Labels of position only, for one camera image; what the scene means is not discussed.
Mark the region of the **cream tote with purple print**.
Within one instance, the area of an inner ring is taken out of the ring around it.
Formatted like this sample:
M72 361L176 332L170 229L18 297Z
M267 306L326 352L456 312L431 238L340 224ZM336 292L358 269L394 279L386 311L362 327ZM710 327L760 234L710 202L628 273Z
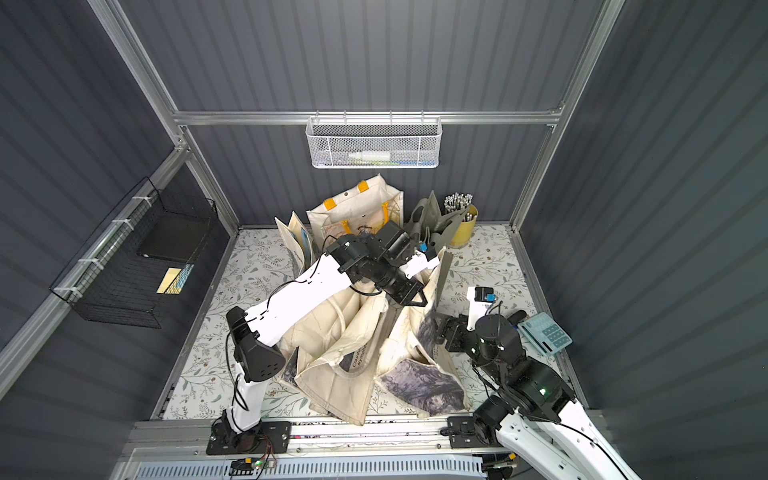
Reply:
M443 267L424 270L427 304L404 307L380 348L376 384L427 418L464 411L469 399L447 350L438 343L438 305Z

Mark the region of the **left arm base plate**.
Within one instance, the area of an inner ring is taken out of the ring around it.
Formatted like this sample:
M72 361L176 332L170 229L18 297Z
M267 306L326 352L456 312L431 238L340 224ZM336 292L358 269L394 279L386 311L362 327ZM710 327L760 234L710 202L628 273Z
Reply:
M226 418L216 419L206 446L206 454L222 455L263 455L265 453L286 453L291 436L291 422L261 421L255 428L238 433Z

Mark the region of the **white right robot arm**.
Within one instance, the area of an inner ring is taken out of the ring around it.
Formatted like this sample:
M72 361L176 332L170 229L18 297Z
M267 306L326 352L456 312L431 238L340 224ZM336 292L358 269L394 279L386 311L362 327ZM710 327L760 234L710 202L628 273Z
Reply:
M529 356L510 318L441 315L437 341L464 353L488 398L470 416L449 418L452 448L502 447L546 479L635 479L567 382Z

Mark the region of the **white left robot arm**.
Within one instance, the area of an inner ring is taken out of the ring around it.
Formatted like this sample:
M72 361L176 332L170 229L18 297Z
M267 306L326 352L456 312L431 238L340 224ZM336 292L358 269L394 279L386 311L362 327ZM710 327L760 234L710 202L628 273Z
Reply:
M417 275L439 265L434 247L417 242L390 221L375 233L330 235L332 243L298 278L277 287L266 301L226 314L233 358L232 405L223 421L237 434L257 428L268 381L286 365L277 344L323 302L360 281L373 285L365 297L383 295L403 307L424 307L425 286Z

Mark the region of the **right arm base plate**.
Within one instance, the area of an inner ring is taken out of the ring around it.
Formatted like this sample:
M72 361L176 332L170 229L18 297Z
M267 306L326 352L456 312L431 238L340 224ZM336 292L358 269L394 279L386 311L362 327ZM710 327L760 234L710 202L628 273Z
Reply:
M477 433L472 416L449 416L447 424L439 430L439 434L449 441L452 449L472 449L488 446L488 443L482 440Z

